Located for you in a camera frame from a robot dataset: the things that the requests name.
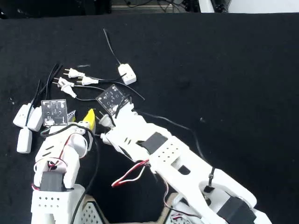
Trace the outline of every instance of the wire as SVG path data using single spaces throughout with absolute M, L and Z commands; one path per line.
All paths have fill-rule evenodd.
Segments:
M 34 104 L 34 101 L 36 100 L 37 96 L 38 96 L 38 91 L 39 91 L 39 87 L 41 85 L 41 80 L 38 80 L 38 85 L 37 85 L 37 89 L 36 89 L 36 92 L 34 94 L 34 97 L 31 101 L 31 105 L 29 107 L 29 110 L 28 110 L 28 114 L 27 114 L 27 117 L 26 117 L 26 123 L 25 123 L 25 127 L 27 127 L 27 124 L 28 124 L 28 121 L 29 121 L 29 116 L 30 116 L 30 112 L 32 110 L 32 107 L 33 107 L 33 104 Z
M 169 206 L 167 203 L 166 203 L 166 196 L 168 195 L 168 191 L 169 191 L 169 186 L 168 186 L 168 183 L 166 182 L 166 180 L 161 176 L 161 178 L 163 179 L 163 182 L 166 186 L 166 191 L 164 193 L 164 197 L 163 197 L 163 203 L 164 205 L 169 208 L 170 210 L 173 210 L 173 211 L 176 211 L 176 212 L 179 212 L 179 213 L 182 213 L 184 215 L 187 215 L 187 216 L 192 216 L 192 217 L 197 217 L 200 219 L 200 217 L 198 215 L 194 215 L 194 214 L 189 214 L 189 213 L 186 213 L 186 212 L 183 212 L 183 211 L 180 211 L 180 210 L 176 210 L 174 208 L 172 208 L 171 206 Z
M 147 162 L 149 162 L 149 160 L 144 160 L 144 161 L 142 161 L 142 162 L 139 162 L 139 163 L 137 163 L 137 164 L 135 164 L 131 169 L 129 169 L 122 177 L 120 177 L 119 179 L 117 179 L 116 181 L 114 181 L 112 184 L 111 184 L 111 187 L 116 187 L 116 186 L 119 186 L 119 185 L 122 185 L 122 184 L 124 184 L 124 183 L 126 183 L 126 182 L 132 182 L 132 181 L 136 181 L 136 180 L 138 180 L 140 177 L 141 177 L 141 175 L 142 175 L 142 173 L 143 173 L 143 170 L 141 170 L 141 172 L 140 172 L 140 174 L 135 178 L 135 179 L 132 179 L 132 180 L 124 180 L 123 181 L 123 179 L 127 176 L 127 175 L 129 175 L 133 170 L 135 170 L 135 169 L 137 169 L 138 167 L 140 167 L 140 166 L 144 166 Z
M 120 112 L 123 103 L 126 101 L 126 99 L 127 99 L 128 97 L 130 97 L 130 94 L 124 96 L 124 97 L 121 99 L 120 104 L 118 104 L 118 107 L 116 108 L 116 111 L 115 111 L 115 119 L 117 118 L 118 113 Z
M 106 37 L 106 40 L 107 40 L 107 43 L 108 43 L 108 46 L 110 48 L 111 53 L 113 54 L 113 56 L 116 59 L 116 61 L 118 62 L 118 64 L 121 65 L 120 60 L 118 60 L 118 58 L 116 57 L 116 55 L 115 55 L 115 53 L 114 53 L 114 51 L 113 51 L 113 49 L 111 47 L 110 38 L 108 36 L 108 33 L 107 33 L 106 29 L 104 28 L 103 31 L 104 31 L 104 34 L 105 34 L 105 37 Z
M 84 130 L 86 130 L 87 132 L 90 133 L 90 135 L 91 135 L 91 136 L 93 137 L 93 139 L 94 139 L 93 142 L 94 142 L 94 144 L 95 144 L 95 146 L 96 146 L 96 153 L 97 153 L 97 156 L 96 156 L 96 165 L 95 165 L 95 170 L 94 170 L 93 176 L 91 177 L 89 184 L 87 185 L 85 191 L 83 192 L 82 196 L 80 197 L 80 199 L 79 199 L 79 201 L 78 201 L 78 203 L 77 203 L 77 205 L 76 205 L 76 208 L 75 208 L 75 210 L 74 210 L 74 213 L 73 213 L 73 215 L 72 215 L 72 218 L 71 218 L 71 224 L 74 224 L 75 217 L 76 217 L 76 213 L 77 213 L 77 211 L 78 211 L 78 209 L 79 209 L 79 207 L 80 207 L 80 204 L 82 203 L 82 201 L 83 201 L 85 195 L 87 194 L 87 192 L 89 191 L 90 187 L 92 186 L 92 184 L 93 184 L 93 182 L 94 182 L 94 180 L 95 180 L 95 178 L 96 178 L 96 176 L 97 176 L 98 170 L 99 170 L 99 165 L 100 165 L 100 148 L 99 148 L 98 141 L 97 141 L 97 139 L 95 138 L 93 132 L 92 132 L 89 128 L 86 128 L 86 127 L 83 127 L 83 126 L 79 126 L 79 125 L 77 125 L 77 124 L 70 124 L 70 125 L 68 125 L 68 126 L 66 126 L 66 127 L 64 127 L 64 128 L 62 128 L 62 129 L 60 129 L 59 131 L 57 131 L 57 132 L 53 132 L 53 133 L 51 133 L 51 134 L 42 134 L 42 133 L 41 133 L 41 136 L 44 137 L 44 138 L 45 138 L 45 137 L 49 137 L 49 136 L 53 136 L 53 135 L 55 135 L 55 134 L 59 134 L 59 133 L 65 131 L 65 130 L 69 129 L 69 128 L 72 127 L 72 126 L 76 126 L 76 127 L 78 127 L 78 128 L 82 128 L 82 129 L 84 129 Z
M 75 99 L 80 100 L 80 101 L 95 101 L 96 99 L 80 99 L 76 97 Z
M 175 125 L 175 126 L 181 127 L 181 128 L 183 128 L 183 129 L 185 129 L 185 130 L 191 132 L 192 135 L 193 135 L 193 137 L 194 137 L 195 145 L 196 145 L 197 151 L 198 151 L 198 153 L 199 153 L 199 156 L 200 156 L 204 161 L 206 161 L 206 158 L 205 158 L 204 154 L 202 153 L 201 148 L 200 148 L 200 146 L 199 146 L 199 141 L 198 141 L 197 135 L 196 135 L 196 133 L 195 133 L 192 129 L 190 129 L 190 128 L 188 128 L 188 127 L 185 127 L 185 126 L 183 126 L 183 125 L 180 125 L 180 124 L 178 124 L 178 123 L 176 123 L 176 122 L 174 122 L 174 121 L 172 121 L 172 120 L 169 120 L 168 118 L 162 117 L 162 116 L 153 115 L 153 114 L 146 113 L 146 112 L 142 112 L 142 111 L 140 111 L 140 110 L 136 110 L 136 109 L 135 109 L 135 111 L 137 111 L 137 112 L 140 113 L 140 114 L 144 114 L 144 115 L 146 115 L 146 116 L 152 117 L 152 118 L 157 118 L 157 119 L 163 119 L 163 120 L 166 120 L 167 122 L 169 122 L 169 123 L 171 123 L 171 124 L 173 124 L 173 125 Z
M 90 86 L 90 85 L 74 85 L 74 87 L 76 87 L 76 88 L 90 88 L 90 89 L 105 91 L 103 88 L 100 88 L 100 87 L 97 87 L 97 86 Z
M 148 4 L 148 3 L 150 3 L 151 1 L 153 1 L 153 0 L 148 0 L 148 1 L 144 2 L 144 3 L 141 3 L 141 4 L 138 4 L 138 5 L 131 6 L 131 5 L 129 4 L 129 2 L 127 2 L 127 0 L 124 0 L 124 2 L 126 3 L 126 5 L 127 5 L 129 8 L 135 8 L 135 7 L 138 7 L 138 6 L 144 6 L 144 5 Z

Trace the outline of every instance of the circuit board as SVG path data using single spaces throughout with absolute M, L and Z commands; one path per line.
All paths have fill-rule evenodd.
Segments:
M 67 125 L 67 106 L 65 99 L 42 100 L 43 125 Z
M 96 99 L 101 106 L 112 116 L 116 112 L 116 108 L 124 98 L 124 94 L 115 86 L 111 85 L 104 92 L 102 92 Z M 122 105 L 129 102 L 125 99 Z

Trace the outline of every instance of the red and white wire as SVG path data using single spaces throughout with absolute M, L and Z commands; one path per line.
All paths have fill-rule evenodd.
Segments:
M 144 165 L 145 165 L 147 162 L 149 162 L 149 160 L 145 160 L 145 161 L 142 161 L 142 162 L 139 162 L 139 163 L 135 164 L 131 169 L 129 169 L 129 170 L 125 173 L 124 176 L 122 176 L 122 177 L 120 177 L 119 179 L 117 179 L 116 181 L 114 181 L 114 182 L 111 184 L 111 187 L 116 187 L 116 186 L 122 185 L 122 184 L 127 183 L 127 182 L 133 182 L 133 181 L 138 180 L 138 179 L 142 176 L 142 174 L 143 174 L 143 172 L 144 172 L 144 169 L 145 169 L 145 166 L 144 166 Z M 128 176 L 133 170 L 137 169 L 137 168 L 140 167 L 140 166 L 144 166 L 144 167 L 141 169 L 140 174 L 139 174 L 136 178 L 131 179 L 131 180 L 123 180 L 123 179 L 124 179 L 126 176 Z

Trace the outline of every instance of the hole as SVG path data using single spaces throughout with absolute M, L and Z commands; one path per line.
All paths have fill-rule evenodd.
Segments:
M 180 172 L 182 175 L 188 175 L 190 170 L 183 165 L 178 169 L 178 172 Z

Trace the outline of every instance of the white electrical plug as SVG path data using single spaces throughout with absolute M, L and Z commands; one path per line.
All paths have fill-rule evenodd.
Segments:
M 81 79 L 81 81 L 77 81 L 77 83 L 82 84 L 82 85 L 90 85 L 90 84 L 98 84 L 99 81 L 97 79 L 93 79 L 90 77 L 78 77 L 79 79 Z
M 126 85 L 134 83 L 137 80 L 136 75 L 129 64 L 120 64 L 118 72 L 121 76 L 123 76 L 121 78 Z
M 35 132 L 38 132 L 41 129 L 41 126 L 43 124 L 43 113 L 42 113 L 42 107 L 36 107 L 33 113 L 31 114 L 27 127 Z
M 31 106 L 31 103 L 29 103 L 27 105 L 23 104 L 21 106 L 21 108 L 19 109 L 19 111 L 17 112 L 17 115 L 15 116 L 15 118 L 13 120 L 13 123 L 15 125 L 17 125 L 18 127 L 25 126 L 30 106 Z M 32 115 L 33 111 L 34 111 L 34 108 L 32 107 L 30 114 L 29 114 L 29 119 L 30 119 L 30 116 Z
M 79 72 L 75 69 L 65 69 L 66 71 L 68 71 L 69 73 L 64 73 L 64 75 L 68 76 L 69 78 L 77 78 L 77 77 L 84 77 L 85 73 L 83 72 Z
M 32 143 L 32 132 L 27 127 L 23 127 L 19 133 L 17 152 L 30 153 L 31 143 Z
M 66 94 L 69 94 L 71 97 L 76 98 L 77 95 L 76 93 L 74 93 L 72 87 L 74 87 L 74 83 L 67 81 L 64 78 L 56 78 L 58 79 L 58 83 L 57 84 L 58 88 L 61 88 L 62 92 L 65 92 Z

